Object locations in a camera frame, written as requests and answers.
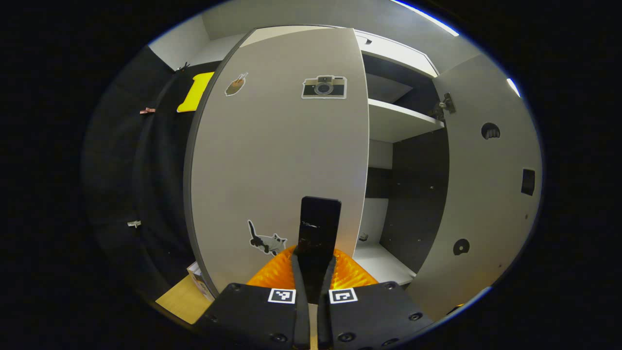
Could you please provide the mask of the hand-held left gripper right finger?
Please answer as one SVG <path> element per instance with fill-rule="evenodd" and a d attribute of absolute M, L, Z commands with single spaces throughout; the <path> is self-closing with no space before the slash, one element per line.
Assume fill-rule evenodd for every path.
<path fill-rule="evenodd" d="M 400 284 L 377 281 L 349 255 L 335 250 L 318 299 L 321 350 L 395 350 L 432 324 Z"/>

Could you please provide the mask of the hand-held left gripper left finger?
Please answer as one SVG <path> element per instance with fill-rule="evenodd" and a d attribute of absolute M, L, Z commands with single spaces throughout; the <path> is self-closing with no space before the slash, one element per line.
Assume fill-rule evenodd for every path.
<path fill-rule="evenodd" d="M 194 324 L 211 350 L 308 350 L 310 317 L 294 247 L 230 283 Z"/>

